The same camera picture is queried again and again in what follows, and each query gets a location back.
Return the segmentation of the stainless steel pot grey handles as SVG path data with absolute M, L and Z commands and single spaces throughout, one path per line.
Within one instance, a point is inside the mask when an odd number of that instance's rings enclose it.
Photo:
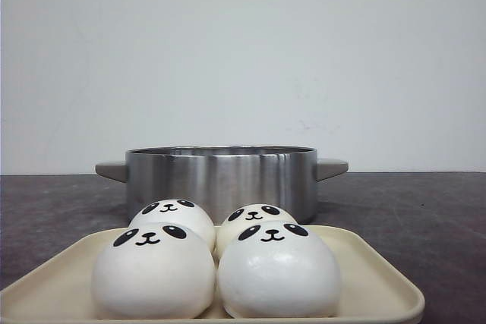
M 216 224 L 241 206 L 279 206 L 298 222 L 317 213 L 317 184 L 348 171 L 303 146 L 166 146 L 132 149 L 120 162 L 101 162 L 98 175 L 126 185 L 128 217 L 157 200 L 185 199 Z

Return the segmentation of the panda bun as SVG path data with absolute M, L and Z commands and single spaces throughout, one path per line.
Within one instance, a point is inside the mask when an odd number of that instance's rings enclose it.
M 170 222 L 124 230 L 99 253 L 91 294 L 116 319 L 190 319 L 208 308 L 216 267 L 206 241 Z
M 246 228 L 224 250 L 217 274 L 222 305 L 234 318 L 329 317 L 342 291 L 331 249 L 294 222 Z
M 274 220 L 297 222 L 284 209 L 269 204 L 255 203 L 238 208 L 226 218 L 216 232 L 217 258 L 222 257 L 227 245 L 245 229 Z
M 189 200 L 158 200 L 145 206 L 129 224 L 129 228 L 154 222 L 170 222 L 190 228 L 203 238 L 210 251 L 216 244 L 213 221 L 196 203 Z

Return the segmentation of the cream rectangular plastic tray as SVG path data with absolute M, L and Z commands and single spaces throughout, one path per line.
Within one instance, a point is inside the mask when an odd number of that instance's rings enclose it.
M 329 318 L 266 318 L 265 323 L 418 323 L 421 291 L 357 234 L 312 225 L 333 251 L 342 274 L 337 313 Z M 3 323 L 102 323 L 90 296 L 98 252 L 120 228 L 89 234 L 1 292 Z

